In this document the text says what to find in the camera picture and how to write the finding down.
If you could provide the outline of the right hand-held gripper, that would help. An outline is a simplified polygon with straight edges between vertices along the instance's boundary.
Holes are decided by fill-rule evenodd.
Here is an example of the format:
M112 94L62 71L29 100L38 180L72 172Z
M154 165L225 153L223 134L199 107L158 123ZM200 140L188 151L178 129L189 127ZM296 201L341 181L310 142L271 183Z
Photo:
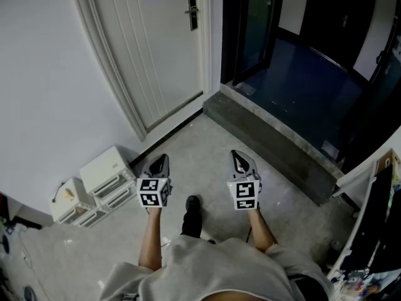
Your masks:
M255 161L239 150L231 150L229 163L231 176L227 188L234 209L237 211L256 209L262 184Z

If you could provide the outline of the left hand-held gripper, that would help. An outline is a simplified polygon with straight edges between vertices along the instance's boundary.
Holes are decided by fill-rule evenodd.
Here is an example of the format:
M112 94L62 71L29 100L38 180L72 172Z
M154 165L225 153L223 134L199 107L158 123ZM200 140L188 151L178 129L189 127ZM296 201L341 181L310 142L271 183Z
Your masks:
M149 175L169 175L169 156L161 154L148 161L137 179L137 196L143 208L163 208L171 194L171 180L167 177Z

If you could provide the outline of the person's right forearm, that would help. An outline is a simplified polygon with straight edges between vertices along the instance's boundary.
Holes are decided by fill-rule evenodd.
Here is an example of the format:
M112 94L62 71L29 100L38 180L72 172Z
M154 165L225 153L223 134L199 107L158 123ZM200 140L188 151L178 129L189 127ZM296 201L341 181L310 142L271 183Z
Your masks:
M259 209L248 210L248 216L254 245L257 250L264 253L278 243Z

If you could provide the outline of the person's left forearm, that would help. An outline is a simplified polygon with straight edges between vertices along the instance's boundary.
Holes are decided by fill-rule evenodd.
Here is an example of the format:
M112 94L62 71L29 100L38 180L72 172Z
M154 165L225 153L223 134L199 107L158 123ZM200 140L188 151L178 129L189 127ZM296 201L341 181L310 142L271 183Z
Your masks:
M162 268L160 217L162 208L150 208L143 236L138 265L157 271Z

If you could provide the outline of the white panelled door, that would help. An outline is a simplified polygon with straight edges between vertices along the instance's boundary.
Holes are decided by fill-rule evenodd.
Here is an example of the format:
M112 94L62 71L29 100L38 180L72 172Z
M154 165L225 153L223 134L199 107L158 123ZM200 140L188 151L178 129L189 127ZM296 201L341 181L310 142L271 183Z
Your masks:
M107 45L150 132L201 96L201 32L188 0L93 0Z

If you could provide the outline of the dark hallway door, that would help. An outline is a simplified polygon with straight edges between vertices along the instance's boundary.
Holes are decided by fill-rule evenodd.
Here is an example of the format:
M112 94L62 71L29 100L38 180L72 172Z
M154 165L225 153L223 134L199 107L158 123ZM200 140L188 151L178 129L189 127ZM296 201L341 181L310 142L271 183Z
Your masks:
M376 0L307 0L300 36L343 68L351 69L365 41ZM346 27L342 17L348 15Z

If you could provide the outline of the grey stone threshold step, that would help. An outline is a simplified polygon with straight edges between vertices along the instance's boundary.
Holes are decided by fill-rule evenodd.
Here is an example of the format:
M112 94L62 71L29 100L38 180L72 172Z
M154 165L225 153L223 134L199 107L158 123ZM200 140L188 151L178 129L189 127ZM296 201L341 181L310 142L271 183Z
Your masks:
M335 177L267 122L221 92L204 102L203 112L272 165L317 206L329 201Z

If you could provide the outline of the white toaster oven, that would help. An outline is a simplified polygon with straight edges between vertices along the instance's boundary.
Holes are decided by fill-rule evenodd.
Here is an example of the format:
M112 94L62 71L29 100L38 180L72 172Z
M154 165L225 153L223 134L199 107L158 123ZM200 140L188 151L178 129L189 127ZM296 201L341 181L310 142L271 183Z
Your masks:
M127 201L134 198L137 195L137 186L135 183L126 185L125 187L118 189L114 194L110 194L105 199L99 200L100 205L104 208L110 209L111 211L117 210L119 207L124 205Z
M82 217L79 221L76 222L76 226L79 228L91 228L98 222L100 222L103 218L108 216L111 213L111 209L107 207L97 207L93 211L90 211L87 216Z
M102 200L136 180L115 146L83 166L80 174L87 193Z

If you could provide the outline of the grey floor hinge plate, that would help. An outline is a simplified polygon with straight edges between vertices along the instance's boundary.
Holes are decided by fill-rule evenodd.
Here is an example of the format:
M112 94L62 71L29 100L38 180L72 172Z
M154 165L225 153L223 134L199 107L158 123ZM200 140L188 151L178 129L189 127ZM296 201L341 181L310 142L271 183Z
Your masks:
M247 96L251 96L256 93L256 89L251 85L247 84L246 82L238 83L234 89L238 92L242 92Z
M330 142L324 140L321 149L322 151L327 153L332 159L337 160L339 150L335 146L333 146Z

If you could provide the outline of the white box with orange picture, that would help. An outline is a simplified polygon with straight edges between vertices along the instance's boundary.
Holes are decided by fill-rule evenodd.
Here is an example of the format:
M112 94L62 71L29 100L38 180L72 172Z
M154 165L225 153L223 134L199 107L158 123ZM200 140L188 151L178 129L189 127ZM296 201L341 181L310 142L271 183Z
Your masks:
M96 208L96 202L86 192L83 181L72 177L49 198L49 206L55 223L75 224Z

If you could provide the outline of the person's grey shirt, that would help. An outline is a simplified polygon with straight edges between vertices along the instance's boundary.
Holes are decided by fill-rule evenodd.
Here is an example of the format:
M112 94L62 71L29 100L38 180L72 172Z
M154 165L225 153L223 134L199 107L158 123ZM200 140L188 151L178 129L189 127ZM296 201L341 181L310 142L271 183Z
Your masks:
M130 263L113 267L100 301L202 301L239 292L265 301L296 301L288 277L307 275L333 300L333 285L320 267L297 251L273 245L262 253L237 238L215 245L180 235L157 271Z

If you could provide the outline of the white shelf unit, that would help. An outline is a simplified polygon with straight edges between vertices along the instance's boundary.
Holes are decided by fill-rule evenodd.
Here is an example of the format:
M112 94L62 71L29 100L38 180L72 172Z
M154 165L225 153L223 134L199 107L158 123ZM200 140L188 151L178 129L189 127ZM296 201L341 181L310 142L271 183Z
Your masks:
M333 193L351 202L355 219L347 241L329 250L333 301L368 301L372 286L385 290L401 275L401 166L375 174L378 160Z

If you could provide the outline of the black waist bag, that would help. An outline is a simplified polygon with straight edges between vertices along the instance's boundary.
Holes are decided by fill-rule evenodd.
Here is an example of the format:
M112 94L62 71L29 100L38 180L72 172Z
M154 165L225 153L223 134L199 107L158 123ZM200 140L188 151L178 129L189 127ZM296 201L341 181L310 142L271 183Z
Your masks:
M288 277L296 301L329 301L323 287L307 275Z

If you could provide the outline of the brown cardboard box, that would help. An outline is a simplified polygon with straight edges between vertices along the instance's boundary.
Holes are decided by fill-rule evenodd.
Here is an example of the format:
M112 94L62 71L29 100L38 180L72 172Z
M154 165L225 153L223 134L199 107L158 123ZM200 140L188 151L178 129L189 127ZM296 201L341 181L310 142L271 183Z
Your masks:
M382 172L389 166L392 166L393 171L401 166L401 158L399 158L393 149L388 150L381 158L379 158L375 174Z

